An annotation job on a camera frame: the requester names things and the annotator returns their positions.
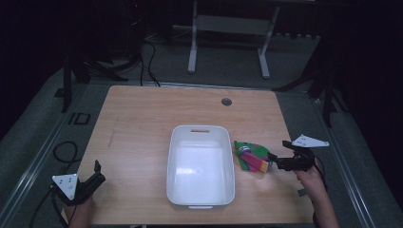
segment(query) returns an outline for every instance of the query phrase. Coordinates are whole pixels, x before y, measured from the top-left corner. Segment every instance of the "black cable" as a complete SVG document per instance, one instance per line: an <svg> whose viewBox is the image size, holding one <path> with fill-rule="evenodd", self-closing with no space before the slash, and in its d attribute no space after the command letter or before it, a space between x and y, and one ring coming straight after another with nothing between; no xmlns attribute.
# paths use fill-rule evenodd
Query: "black cable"
<svg viewBox="0 0 403 228"><path fill-rule="evenodd" d="M45 200L48 198L49 194L51 193L51 188L48 190L47 194L42 198L39 202L38 206L36 207L35 211L33 212L32 217L30 218L29 227L33 227L33 222L35 221L36 214L38 214L39 209L41 208L42 204L44 204Z"/></svg>
<svg viewBox="0 0 403 228"><path fill-rule="evenodd" d="M142 63L142 72L140 72L140 86L143 86L143 73L144 73L143 55L140 55L140 63Z"/></svg>
<svg viewBox="0 0 403 228"><path fill-rule="evenodd" d="M73 154L73 157L71 158L70 161L63 160L63 159L61 159L61 158L57 155L57 151L58 151L59 147L62 146L62 145L64 145L64 144L67 144L67 143L70 143L70 144L72 144L72 145L74 146L74 151L73 151L74 154ZM58 162L67 163L67 170L68 170L68 169L71 167L71 165L73 165L75 162L79 162L79 161L81 160L81 159L76 159L77 153L78 153L77 144L76 144L75 142L72 142L72 141L61 142L61 143L57 144L57 145L54 147L54 149L53 149L53 157L54 157ZM32 217L31 217L31 219L30 219L30 222L29 222L29 227L30 227L30 228L33 227L33 222L35 221L36 215L38 214L39 210L41 209L42 205L44 204L45 200L48 198L48 196L50 195L50 193L52 193L52 203L53 203L53 207L54 207L54 209L55 209L55 211L56 211L56 214L58 215L59 219L61 220L60 222L61 222L65 227L68 227L66 221L63 219L63 217L62 217L62 215L61 215L61 212L60 212L60 210L59 210L59 208L57 207L57 204L56 204L56 198L55 198L56 188L57 188L57 187L52 184L52 185L50 186L50 189L49 189L49 190L47 191L47 193L45 194L45 196L44 196L44 197L41 199L41 201L39 202L38 206L35 208L35 211L33 212L33 215L32 215Z"/></svg>
<svg viewBox="0 0 403 228"><path fill-rule="evenodd" d="M67 143L70 143L70 144L72 144L72 145L74 146L74 151L73 151L74 154L73 154L73 157L71 158L70 161L63 160L63 159L59 158L59 156L57 155L57 150L59 149L59 147L62 146L62 145L64 145L64 144L67 144ZM57 161L59 161L59 162L67 163L67 170L68 170L68 169L71 167L71 165L73 165L75 162L80 162L80 161L81 161L81 159L78 159L78 160L76 159L77 153L78 153L77 144L76 144L75 142L72 142L72 141L61 142L61 143L57 144L57 145L54 147L54 149L53 149L53 157L54 157Z"/></svg>
<svg viewBox="0 0 403 228"><path fill-rule="evenodd" d="M148 41L144 41L144 43L150 45L153 48L153 52L152 52L150 61L148 62L148 66L147 66L148 74L150 75L151 79L154 81L156 86L161 86L160 83L158 82L158 80L155 78L154 74L151 72L151 62L154 59L155 52L156 52L155 46Z"/></svg>
<svg viewBox="0 0 403 228"><path fill-rule="evenodd" d="M62 216L62 212L59 210L59 207L57 206L56 202L56 188L51 191L51 202L53 204L54 211L57 214L57 217L59 218L60 223L63 225L63 227L68 228L68 224L66 223L65 219Z"/></svg>
<svg viewBox="0 0 403 228"><path fill-rule="evenodd" d="M323 185L325 186L325 189L327 191L328 187L327 187L327 183L326 183L326 179L325 179L325 175L326 175L325 166L323 165L323 162L322 162L322 160L320 158L317 157L317 160L320 162L321 169L317 166L316 163L314 163L314 167L317 170L317 172L319 173L319 175L320 175L320 177L321 177L321 179L323 181Z"/></svg>
<svg viewBox="0 0 403 228"><path fill-rule="evenodd" d="M70 217L70 218L67 218L67 219L68 219L68 224L70 224L71 220L73 219L76 210L77 210L77 205L74 206L74 211L73 211L73 214L71 214L71 217Z"/></svg>

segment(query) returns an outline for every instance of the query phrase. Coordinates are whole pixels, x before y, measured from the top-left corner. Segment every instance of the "dark background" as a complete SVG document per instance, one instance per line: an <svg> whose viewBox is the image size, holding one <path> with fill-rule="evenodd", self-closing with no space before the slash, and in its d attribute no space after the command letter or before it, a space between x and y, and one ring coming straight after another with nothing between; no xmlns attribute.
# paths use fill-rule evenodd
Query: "dark background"
<svg viewBox="0 0 403 228"><path fill-rule="evenodd" d="M216 10L211 1L205 4L201 10ZM237 10L248 16L249 5L233 7L227 13ZM192 1L187 0L154 0L146 4L107 0L1 1L0 139L45 80L61 68L72 44L94 59L108 61L114 51L125 49L114 40L125 37L119 28L127 23L147 23L170 39L172 24L190 25L191 9ZM254 14L259 17L265 13ZM397 0L362 1L347 8L286 4L275 28L278 33L292 36L320 35L321 42L326 42L338 65L336 88L342 92L400 207L403 205L401 15L403 6ZM131 52L141 46L136 29L132 30Z"/></svg>

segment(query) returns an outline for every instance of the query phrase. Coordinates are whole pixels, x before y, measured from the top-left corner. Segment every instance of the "human arm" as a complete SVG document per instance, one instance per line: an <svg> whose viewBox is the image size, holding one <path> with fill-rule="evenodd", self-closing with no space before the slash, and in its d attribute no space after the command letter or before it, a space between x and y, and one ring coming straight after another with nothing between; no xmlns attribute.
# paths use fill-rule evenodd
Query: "human arm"
<svg viewBox="0 0 403 228"><path fill-rule="evenodd" d="M295 170L298 180L305 187L311 199L317 222L323 228L338 228L335 209L326 191L323 179L317 168L312 166L308 171Z"/></svg>
<svg viewBox="0 0 403 228"><path fill-rule="evenodd" d="M92 217L93 204L94 201L91 196L82 204L77 206L65 206L68 228L89 227Z"/></svg>

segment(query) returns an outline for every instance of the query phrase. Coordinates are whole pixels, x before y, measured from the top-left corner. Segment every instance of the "colorful cloth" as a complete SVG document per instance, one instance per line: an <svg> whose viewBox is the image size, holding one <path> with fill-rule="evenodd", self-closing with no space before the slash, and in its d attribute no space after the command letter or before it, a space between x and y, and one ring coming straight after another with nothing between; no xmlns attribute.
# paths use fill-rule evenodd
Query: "colorful cloth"
<svg viewBox="0 0 403 228"><path fill-rule="evenodd" d="M265 173L272 165L272 161L267 156L270 151L266 147L256 143L237 141L234 141L234 145L242 170Z"/></svg>

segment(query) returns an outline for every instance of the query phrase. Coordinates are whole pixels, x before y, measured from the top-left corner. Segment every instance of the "round hole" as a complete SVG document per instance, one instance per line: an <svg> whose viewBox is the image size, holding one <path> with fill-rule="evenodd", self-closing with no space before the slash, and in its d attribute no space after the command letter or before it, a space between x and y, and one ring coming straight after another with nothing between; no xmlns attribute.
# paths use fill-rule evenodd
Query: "round hole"
<svg viewBox="0 0 403 228"><path fill-rule="evenodd" d="M223 98L223 99L221 100L221 103L222 103L223 105L225 105L225 106L229 106L229 105L232 104L232 101L231 101L231 99L229 99L229 98Z"/></svg>

